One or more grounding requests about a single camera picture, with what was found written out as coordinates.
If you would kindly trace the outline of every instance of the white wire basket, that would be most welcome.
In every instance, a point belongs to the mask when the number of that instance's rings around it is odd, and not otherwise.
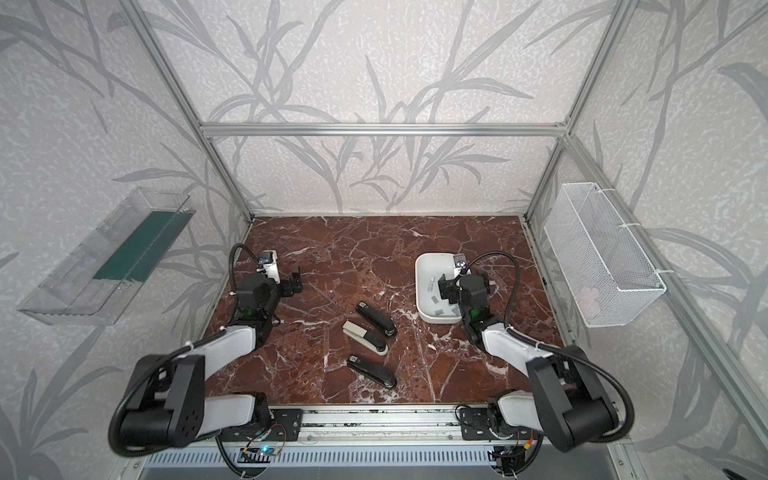
[[[587,327],[626,325],[667,291],[595,183],[562,184],[544,230]]]

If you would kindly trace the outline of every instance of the white plastic tray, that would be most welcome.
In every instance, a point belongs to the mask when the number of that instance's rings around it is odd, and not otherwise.
[[[424,253],[416,259],[416,309],[427,323],[457,323],[462,317],[458,304],[440,298],[437,281],[445,274],[452,280],[458,274],[453,253]]]

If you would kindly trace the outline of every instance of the clear plastic shelf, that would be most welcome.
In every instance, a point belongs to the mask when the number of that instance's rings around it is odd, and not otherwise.
[[[195,210],[137,188],[19,306],[49,325],[113,325]]]

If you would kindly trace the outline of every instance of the vent grille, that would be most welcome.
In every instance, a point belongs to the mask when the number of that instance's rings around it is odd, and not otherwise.
[[[414,445],[414,446],[287,446],[277,457],[270,457],[269,467],[351,467],[417,465],[490,465],[484,445]],[[227,447],[235,461],[240,447]],[[238,463],[239,466],[254,466]],[[151,455],[145,468],[183,468],[224,466],[215,447],[187,447]]]

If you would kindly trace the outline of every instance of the wall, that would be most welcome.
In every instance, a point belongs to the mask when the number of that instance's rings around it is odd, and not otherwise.
[[[613,10],[594,0],[141,4],[212,122],[563,121]],[[521,213],[553,144],[217,139],[267,214]]]
[[[107,478],[135,361],[200,334],[241,216],[110,2],[0,5],[0,474]],[[114,326],[16,311],[136,187],[197,209]]]
[[[638,12],[577,128],[764,393],[766,14],[765,2]]]
[[[768,62],[762,2],[638,9],[575,132],[763,391],[766,381]],[[541,230],[535,234],[579,343],[629,387],[631,437],[650,478],[768,478],[768,458],[663,300],[624,327],[586,330]]]

